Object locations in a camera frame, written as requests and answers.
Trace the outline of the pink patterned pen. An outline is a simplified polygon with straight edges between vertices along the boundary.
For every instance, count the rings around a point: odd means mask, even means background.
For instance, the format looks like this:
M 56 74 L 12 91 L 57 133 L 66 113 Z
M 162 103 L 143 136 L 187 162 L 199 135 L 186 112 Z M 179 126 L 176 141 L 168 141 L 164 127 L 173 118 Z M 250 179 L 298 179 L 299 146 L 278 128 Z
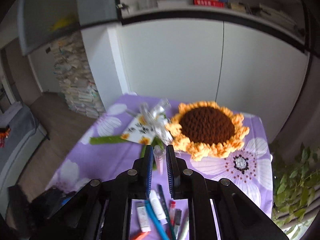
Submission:
M 161 148 L 156 145 L 153 148 L 153 158 L 155 160 L 157 171 L 160 175 L 163 174 L 163 162 L 164 162 L 164 150 L 161 150 Z

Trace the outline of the glass cabinet door left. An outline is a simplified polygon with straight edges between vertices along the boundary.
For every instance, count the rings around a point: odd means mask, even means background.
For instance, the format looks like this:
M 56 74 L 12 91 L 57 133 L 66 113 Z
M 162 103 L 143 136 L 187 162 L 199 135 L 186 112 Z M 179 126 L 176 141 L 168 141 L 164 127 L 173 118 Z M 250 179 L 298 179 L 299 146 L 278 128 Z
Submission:
M 74 31 L 120 19 L 120 0 L 18 0 L 17 28 L 22 54 L 29 55 Z M 75 15 L 77 22 L 54 32 L 57 20 Z

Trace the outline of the yellow plush toy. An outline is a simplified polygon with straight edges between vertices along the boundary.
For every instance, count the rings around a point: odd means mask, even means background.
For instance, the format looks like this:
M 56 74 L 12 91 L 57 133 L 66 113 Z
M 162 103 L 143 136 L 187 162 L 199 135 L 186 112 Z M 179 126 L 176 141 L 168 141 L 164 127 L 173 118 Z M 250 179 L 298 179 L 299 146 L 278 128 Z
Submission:
M 58 29 L 65 28 L 73 23 L 77 22 L 77 18 L 75 15 L 68 15 L 64 18 L 57 20 L 53 25 L 49 27 L 49 31 L 54 32 Z

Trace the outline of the blue pen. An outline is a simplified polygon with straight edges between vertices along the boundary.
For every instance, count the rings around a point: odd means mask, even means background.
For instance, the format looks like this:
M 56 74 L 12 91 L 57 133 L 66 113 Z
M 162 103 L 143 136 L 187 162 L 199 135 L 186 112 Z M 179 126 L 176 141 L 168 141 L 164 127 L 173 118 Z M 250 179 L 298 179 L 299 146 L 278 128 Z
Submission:
M 147 214 L 150 217 L 151 221 L 153 222 L 160 238 L 162 240 L 169 240 L 170 238 L 167 236 L 165 230 L 162 228 L 160 221 L 157 219 L 149 200 L 145 201 L 145 208 L 146 208 Z

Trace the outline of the white correction pen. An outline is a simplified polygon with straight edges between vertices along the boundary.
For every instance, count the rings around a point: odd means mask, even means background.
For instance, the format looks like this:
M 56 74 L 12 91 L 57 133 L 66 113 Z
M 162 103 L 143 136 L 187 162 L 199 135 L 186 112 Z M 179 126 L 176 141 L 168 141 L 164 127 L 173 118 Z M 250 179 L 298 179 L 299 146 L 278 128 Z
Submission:
M 167 217 L 155 190 L 150 191 L 149 201 L 156 215 L 156 218 L 160 221 L 162 225 L 167 224 Z

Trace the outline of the orange snack bag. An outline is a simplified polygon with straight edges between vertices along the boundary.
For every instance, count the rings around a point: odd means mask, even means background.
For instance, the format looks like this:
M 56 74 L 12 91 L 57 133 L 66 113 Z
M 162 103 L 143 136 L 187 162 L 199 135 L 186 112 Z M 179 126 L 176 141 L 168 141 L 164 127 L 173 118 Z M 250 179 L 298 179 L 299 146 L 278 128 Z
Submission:
M 0 148 L 4 147 L 5 139 L 9 136 L 10 131 L 9 125 L 0 128 Z

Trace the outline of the purple floral tablecloth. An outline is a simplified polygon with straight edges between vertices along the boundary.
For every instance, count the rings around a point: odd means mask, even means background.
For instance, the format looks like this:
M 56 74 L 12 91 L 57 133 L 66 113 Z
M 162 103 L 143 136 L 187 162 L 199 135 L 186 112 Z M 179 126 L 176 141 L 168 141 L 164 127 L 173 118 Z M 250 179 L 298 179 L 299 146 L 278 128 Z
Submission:
M 165 146 L 151 135 L 151 129 L 136 116 L 141 103 L 154 106 L 157 98 L 121 96 L 82 136 L 55 172 L 50 184 L 70 193 L 91 179 L 110 180 L 140 156 L 144 146 L 155 149 L 155 168 L 165 168 Z M 227 158 L 206 157 L 194 161 L 184 153 L 187 166 L 213 180 L 228 178 L 267 215 L 272 208 L 272 170 L 267 138 L 259 117 L 244 114 L 249 128 L 242 149 Z

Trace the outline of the red capped clear pen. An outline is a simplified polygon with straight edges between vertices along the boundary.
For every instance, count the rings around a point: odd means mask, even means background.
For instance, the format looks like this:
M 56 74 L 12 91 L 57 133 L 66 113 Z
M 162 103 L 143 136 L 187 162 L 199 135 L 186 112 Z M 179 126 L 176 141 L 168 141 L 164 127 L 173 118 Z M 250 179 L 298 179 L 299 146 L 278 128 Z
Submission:
M 169 218 L 172 226 L 174 226 L 175 210 L 176 210 L 176 202 L 171 200 L 169 203 Z

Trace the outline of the orange highlighter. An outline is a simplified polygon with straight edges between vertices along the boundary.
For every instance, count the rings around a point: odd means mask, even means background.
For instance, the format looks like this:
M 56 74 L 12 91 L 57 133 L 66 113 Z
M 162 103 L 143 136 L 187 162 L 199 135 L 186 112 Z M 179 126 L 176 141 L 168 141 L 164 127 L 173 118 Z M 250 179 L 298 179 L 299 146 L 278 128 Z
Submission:
M 146 236 L 150 234 L 149 231 L 147 232 L 140 232 L 136 234 L 135 236 L 131 237 L 130 240 L 143 240 Z

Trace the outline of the red book stack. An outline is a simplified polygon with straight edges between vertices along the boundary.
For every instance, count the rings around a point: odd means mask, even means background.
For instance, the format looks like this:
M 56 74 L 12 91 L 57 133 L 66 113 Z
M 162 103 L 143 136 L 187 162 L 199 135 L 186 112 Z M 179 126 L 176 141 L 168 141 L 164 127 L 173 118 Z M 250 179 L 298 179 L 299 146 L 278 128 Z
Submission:
M 194 0 L 194 5 L 203 7 L 224 8 L 225 4 L 220 0 Z

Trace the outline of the green potted plant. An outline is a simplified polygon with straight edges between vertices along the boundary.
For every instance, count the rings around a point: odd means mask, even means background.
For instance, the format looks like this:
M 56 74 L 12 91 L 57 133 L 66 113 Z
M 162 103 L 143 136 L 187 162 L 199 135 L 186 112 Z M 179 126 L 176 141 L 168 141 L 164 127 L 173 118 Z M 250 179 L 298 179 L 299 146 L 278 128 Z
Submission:
M 269 144 L 273 172 L 272 220 L 289 239 L 301 239 L 319 213 L 319 148 L 300 145 L 285 163 L 278 142 Z

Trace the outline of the sunflower gift card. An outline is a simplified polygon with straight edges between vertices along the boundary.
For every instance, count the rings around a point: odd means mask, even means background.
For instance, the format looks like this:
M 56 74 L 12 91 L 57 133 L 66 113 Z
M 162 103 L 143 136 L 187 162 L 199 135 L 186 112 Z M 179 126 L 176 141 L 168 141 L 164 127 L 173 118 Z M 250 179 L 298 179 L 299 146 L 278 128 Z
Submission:
M 144 116 L 139 114 L 129 123 L 120 138 L 142 145 L 151 145 L 155 138 L 155 133 L 144 119 Z

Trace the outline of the green crochet stem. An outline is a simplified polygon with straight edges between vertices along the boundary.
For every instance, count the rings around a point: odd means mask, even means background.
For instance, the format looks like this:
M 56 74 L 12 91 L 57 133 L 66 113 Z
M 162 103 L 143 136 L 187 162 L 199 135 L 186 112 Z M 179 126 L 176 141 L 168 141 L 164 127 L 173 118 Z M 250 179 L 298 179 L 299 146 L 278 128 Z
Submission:
M 127 140 L 122 139 L 120 136 L 104 136 L 104 137 L 90 137 L 89 143 L 91 145 L 102 145 L 102 144 L 119 144 L 127 142 Z

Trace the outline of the grey sofa bed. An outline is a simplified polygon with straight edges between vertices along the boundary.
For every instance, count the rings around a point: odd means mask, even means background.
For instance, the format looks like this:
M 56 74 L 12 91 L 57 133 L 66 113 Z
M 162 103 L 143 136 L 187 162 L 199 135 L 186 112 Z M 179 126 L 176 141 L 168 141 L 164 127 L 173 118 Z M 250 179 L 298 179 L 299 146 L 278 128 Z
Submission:
M 1 126 L 9 127 L 9 135 L 1 147 L 1 214 L 5 215 L 8 205 L 8 188 L 14 186 L 40 143 L 48 138 L 30 108 L 15 102 L 1 114 Z

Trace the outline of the white eraser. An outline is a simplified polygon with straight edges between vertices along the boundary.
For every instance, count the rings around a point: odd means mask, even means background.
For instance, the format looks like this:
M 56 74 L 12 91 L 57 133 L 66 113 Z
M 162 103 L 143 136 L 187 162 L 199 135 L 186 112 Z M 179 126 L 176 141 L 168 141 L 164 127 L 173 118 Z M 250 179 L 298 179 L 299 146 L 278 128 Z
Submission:
M 136 202 L 136 210 L 141 232 L 150 232 L 151 226 L 145 204 L 143 202 Z

